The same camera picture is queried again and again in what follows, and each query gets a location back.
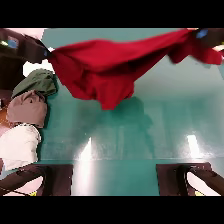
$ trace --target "red shirt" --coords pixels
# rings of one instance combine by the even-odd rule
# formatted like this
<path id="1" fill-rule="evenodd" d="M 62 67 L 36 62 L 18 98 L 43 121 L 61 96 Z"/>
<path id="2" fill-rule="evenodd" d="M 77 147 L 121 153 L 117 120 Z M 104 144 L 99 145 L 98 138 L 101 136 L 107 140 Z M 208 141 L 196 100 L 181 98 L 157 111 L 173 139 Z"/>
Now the red shirt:
<path id="1" fill-rule="evenodd" d="M 187 29 L 132 42 L 71 44 L 55 49 L 48 60 L 73 97 L 98 100 L 103 110 L 112 110 L 132 96 L 134 82 L 165 55 L 173 63 L 188 55 L 206 64 L 222 61 L 220 52 L 203 48 Z"/>

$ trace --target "brown cloth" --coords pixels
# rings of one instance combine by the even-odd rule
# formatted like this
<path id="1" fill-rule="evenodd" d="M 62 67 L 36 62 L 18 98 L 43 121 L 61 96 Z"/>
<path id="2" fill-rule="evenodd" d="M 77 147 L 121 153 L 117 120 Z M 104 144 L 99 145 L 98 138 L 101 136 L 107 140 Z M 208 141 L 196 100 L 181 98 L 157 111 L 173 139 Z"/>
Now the brown cloth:
<path id="1" fill-rule="evenodd" d="M 35 90 L 15 97 L 8 106 L 8 121 L 27 123 L 43 128 L 47 114 L 47 104 L 44 101 L 44 96 Z"/>

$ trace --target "dark green fabric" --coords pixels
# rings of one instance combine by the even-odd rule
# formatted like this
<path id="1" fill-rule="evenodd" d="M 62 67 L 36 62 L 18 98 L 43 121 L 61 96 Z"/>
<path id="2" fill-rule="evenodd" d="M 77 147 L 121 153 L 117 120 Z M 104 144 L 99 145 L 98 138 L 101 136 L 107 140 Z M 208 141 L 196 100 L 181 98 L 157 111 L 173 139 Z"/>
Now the dark green fabric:
<path id="1" fill-rule="evenodd" d="M 30 90 L 36 90 L 44 96 L 52 95 L 57 91 L 53 78 L 54 74 L 49 70 L 34 70 L 15 87 L 12 98 Z"/>

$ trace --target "folded cloth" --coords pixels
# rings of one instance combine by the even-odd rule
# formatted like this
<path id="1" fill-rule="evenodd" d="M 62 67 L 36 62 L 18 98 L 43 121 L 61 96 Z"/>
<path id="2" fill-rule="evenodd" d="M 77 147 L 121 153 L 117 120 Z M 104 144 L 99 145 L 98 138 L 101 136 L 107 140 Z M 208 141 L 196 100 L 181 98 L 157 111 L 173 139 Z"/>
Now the folded cloth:
<path id="1" fill-rule="evenodd" d="M 36 149 L 40 142 L 41 136 L 32 125 L 21 124 L 5 132 L 0 138 L 0 158 L 5 170 L 37 162 Z"/>
<path id="2" fill-rule="evenodd" d="M 98 100 L 102 109 L 110 110 L 131 97 L 134 82 L 167 54 L 173 63 L 190 55 L 220 64 L 221 54 L 203 48 L 193 32 L 183 29 L 127 43 L 91 40 L 57 48 L 48 61 L 73 97 Z"/>
<path id="3" fill-rule="evenodd" d="M 44 127 L 44 120 L 47 114 L 45 98 L 36 90 L 31 90 L 15 97 L 9 104 L 7 120 L 10 122 L 28 123 Z"/>
<path id="4" fill-rule="evenodd" d="M 53 78 L 52 71 L 46 69 L 34 70 L 15 87 L 12 98 L 29 90 L 36 90 L 44 96 L 52 95 L 57 91 Z"/>

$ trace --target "green table surface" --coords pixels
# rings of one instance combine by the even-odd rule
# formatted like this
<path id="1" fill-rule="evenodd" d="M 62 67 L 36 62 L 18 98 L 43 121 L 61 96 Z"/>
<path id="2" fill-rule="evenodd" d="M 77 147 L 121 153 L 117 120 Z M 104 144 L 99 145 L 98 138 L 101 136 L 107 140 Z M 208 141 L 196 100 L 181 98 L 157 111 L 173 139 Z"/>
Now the green table surface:
<path id="1" fill-rule="evenodd" d="M 60 28 L 47 47 L 94 38 L 143 39 L 176 28 Z M 40 163 L 74 164 L 72 195 L 159 195 L 155 165 L 210 162 L 224 176 L 223 66 L 164 57 L 114 111 L 74 99 L 58 83 L 48 97 Z"/>

